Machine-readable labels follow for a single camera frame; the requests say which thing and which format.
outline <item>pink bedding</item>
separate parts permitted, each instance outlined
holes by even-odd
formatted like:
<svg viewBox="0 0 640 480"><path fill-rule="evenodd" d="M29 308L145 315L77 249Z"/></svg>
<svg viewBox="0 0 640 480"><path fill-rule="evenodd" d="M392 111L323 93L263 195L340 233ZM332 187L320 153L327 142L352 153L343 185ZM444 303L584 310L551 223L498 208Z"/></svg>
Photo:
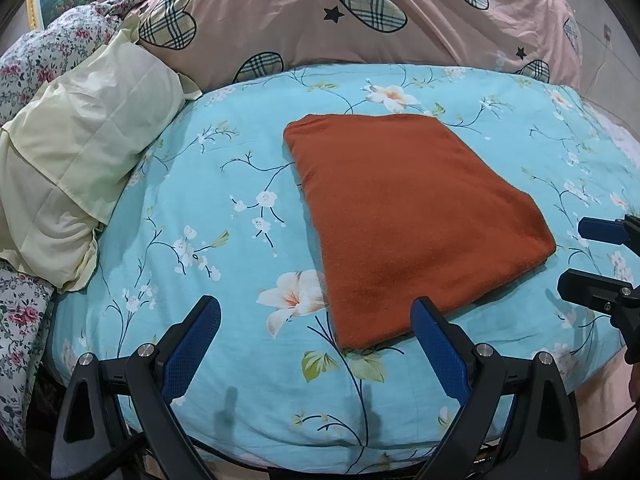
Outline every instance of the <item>pink bedding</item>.
<svg viewBox="0 0 640 480"><path fill-rule="evenodd" d="M141 44L203 91L324 62L460 65L580 86L564 0L150 0Z"/></svg>

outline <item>light blue surface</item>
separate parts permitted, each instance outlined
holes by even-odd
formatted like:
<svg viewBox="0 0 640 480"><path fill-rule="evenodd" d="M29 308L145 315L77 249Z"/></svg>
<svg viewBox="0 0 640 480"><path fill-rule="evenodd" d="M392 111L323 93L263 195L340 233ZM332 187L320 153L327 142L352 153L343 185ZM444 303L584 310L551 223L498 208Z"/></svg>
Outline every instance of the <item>light blue surface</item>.
<svg viewBox="0 0 640 480"><path fill-rule="evenodd" d="M640 274L626 248L576 233L582 216L638 214L640 173L577 95L482 70L334 65L207 94L159 137L100 239L88 289L58 306L52 352L65 379L81 353L131 354L210 294L222 306L220 331L173 403L187 433L244 462L315 472L369 472L427 454L457 403L413 338L335 351L319 310L318 236L282 139L287 123L306 114L383 115L387 106L428 110L452 125L535 199L560 246L526 279L452 317L503 355L548 349L569 390L593 374L620 349L620 335L606 318L594 322L593 312L560 301L556 284L569 259L621 279ZM295 295L295 310L275 308L288 299L293 309ZM282 325L275 338L268 319L272 332ZM498 423L507 409L502 403ZM128 404L124 412L134 420Z"/></svg>

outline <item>orange folded cloth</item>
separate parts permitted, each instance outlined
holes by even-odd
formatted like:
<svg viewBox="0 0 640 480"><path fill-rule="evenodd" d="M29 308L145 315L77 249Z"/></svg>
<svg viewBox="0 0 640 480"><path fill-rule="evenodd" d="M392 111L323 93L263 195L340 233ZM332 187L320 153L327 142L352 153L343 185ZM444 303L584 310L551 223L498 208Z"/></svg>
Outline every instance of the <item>orange folded cloth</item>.
<svg viewBox="0 0 640 480"><path fill-rule="evenodd" d="M556 250L533 199L437 119L309 115L284 139L319 234L342 348L410 332L419 296L449 312Z"/></svg>

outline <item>star print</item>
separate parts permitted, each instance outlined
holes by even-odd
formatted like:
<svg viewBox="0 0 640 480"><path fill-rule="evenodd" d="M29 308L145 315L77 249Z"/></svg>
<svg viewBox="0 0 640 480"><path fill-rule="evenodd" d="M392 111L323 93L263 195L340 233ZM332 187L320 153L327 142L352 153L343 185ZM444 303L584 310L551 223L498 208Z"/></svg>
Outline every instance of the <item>star print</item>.
<svg viewBox="0 0 640 480"><path fill-rule="evenodd" d="M324 12L326 12L324 19L332 20L334 23L338 23L338 20L344 16L344 14L338 10L338 6L335 6L333 9L325 9Z"/></svg>

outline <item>silver bolt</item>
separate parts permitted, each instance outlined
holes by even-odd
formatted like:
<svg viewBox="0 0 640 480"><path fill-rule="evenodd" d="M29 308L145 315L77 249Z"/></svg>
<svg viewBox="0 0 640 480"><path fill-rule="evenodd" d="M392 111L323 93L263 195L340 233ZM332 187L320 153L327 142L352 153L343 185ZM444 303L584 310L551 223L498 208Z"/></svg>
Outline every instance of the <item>silver bolt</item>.
<svg viewBox="0 0 640 480"><path fill-rule="evenodd" d="M151 343L144 343L138 347L138 355L140 357L149 357L156 349Z"/></svg>
<svg viewBox="0 0 640 480"><path fill-rule="evenodd" d="M554 361L553 356L549 352L540 352L538 354L538 359L543 365L549 365Z"/></svg>
<svg viewBox="0 0 640 480"><path fill-rule="evenodd" d="M82 354L80 356L80 358L78 359L78 364L81 366L87 366L93 360L94 360L94 355L91 354L90 352L87 352L86 354Z"/></svg>
<svg viewBox="0 0 640 480"><path fill-rule="evenodd" d="M476 351L478 352L478 355L481 355L482 357L491 357L491 355L494 354L494 348L487 343L480 343L476 346Z"/></svg>

